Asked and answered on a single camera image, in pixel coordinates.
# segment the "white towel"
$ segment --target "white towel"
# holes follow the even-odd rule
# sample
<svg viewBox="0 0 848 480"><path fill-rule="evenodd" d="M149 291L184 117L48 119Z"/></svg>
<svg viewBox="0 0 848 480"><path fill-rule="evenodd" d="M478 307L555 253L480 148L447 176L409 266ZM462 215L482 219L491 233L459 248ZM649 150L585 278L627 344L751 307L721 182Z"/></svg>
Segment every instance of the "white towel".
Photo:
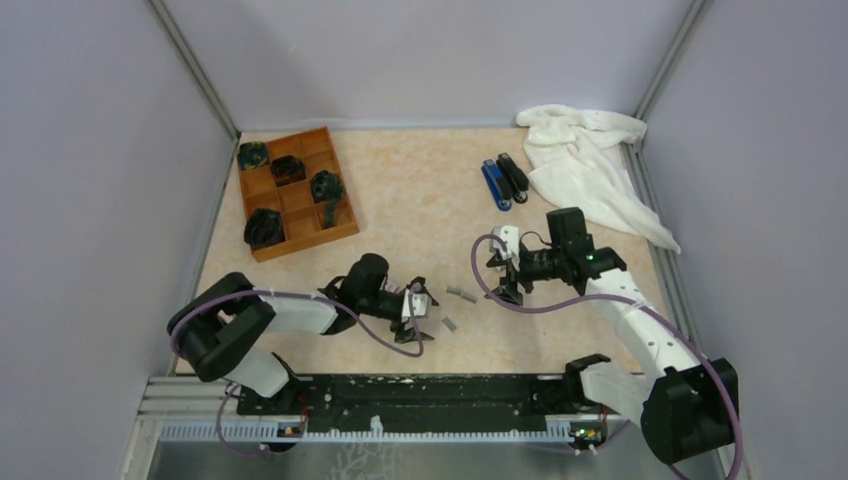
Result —
<svg viewBox="0 0 848 480"><path fill-rule="evenodd" d="M524 151L533 164L528 178L539 195L558 207L580 207L586 219L645 237L680 253L659 217L637 197L621 162L602 151L645 136L641 120L614 112L542 105L518 114L530 127Z"/></svg>

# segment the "gray staple block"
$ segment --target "gray staple block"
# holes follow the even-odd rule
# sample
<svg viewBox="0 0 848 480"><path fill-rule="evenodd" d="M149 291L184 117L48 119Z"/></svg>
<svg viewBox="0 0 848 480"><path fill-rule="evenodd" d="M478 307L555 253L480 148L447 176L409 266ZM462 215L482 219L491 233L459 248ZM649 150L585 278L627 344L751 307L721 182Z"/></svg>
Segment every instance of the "gray staple block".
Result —
<svg viewBox="0 0 848 480"><path fill-rule="evenodd" d="M477 297L471 295L470 293L462 292L461 297L463 300L469 301L471 303L477 303Z"/></svg>
<svg viewBox="0 0 848 480"><path fill-rule="evenodd" d="M445 326L448 327L448 330L450 330L451 332L456 331L456 325L451 321L450 318L448 318L448 317L443 318L442 323L444 323Z"/></svg>

